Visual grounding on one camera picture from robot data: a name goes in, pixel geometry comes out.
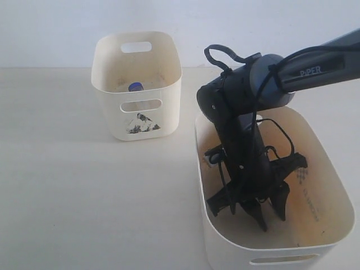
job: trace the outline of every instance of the blue bottle cap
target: blue bottle cap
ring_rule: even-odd
[[[139,82],[134,82],[132,84],[129,85],[129,92],[133,92],[133,91],[141,91],[143,90],[143,86],[141,83]]]

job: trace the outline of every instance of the basket handle hole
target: basket handle hole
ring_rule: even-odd
[[[253,266],[269,266],[269,265],[285,264],[285,263],[302,263],[318,256],[319,254],[310,254],[310,255],[299,255],[299,256],[256,258],[251,260],[250,264],[252,264]]]
[[[160,108],[162,104],[161,100],[143,100],[123,103],[120,105],[120,108],[125,113],[132,113],[134,111],[156,110]]]
[[[148,41],[144,42],[128,42],[121,45],[121,50],[124,53],[133,52],[148,52],[151,51],[152,45]]]

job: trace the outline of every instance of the table surface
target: table surface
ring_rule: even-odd
[[[90,69],[0,70],[0,269],[209,270],[194,120],[216,68],[184,68],[170,136],[109,133]],[[360,207],[360,81],[298,92],[355,210]],[[313,269],[356,269],[359,225]]]

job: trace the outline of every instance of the white storage bin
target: white storage bin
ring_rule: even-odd
[[[278,218],[268,202],[262,204],[267,232],[263,232],[239,205],[235,215],[223,209],[214,217],[206,200],[223,186],[218,167],[209,168],[203,156],[220,141],[205,116],[201,114],[196,119],[205,247],[214,270],[307,269],[354,227],[353,205],[305,119],[288,107],[262,111],[259,115],[274,119],[283,127],[293,140],[296,152],[307,158],[308,168],[299,169],[285,179],[290,186],[285,222]],[[266,121],[259,129],[265,145],[274,146],[280,156],[289,154],[289,142],[275,125]]]
[[[97,43],[91,81],[111,134],[123,141],[163,137],[179,124],[182,69],[162,32],[113,34]],[[129,92],[133,82],[144,90]]]

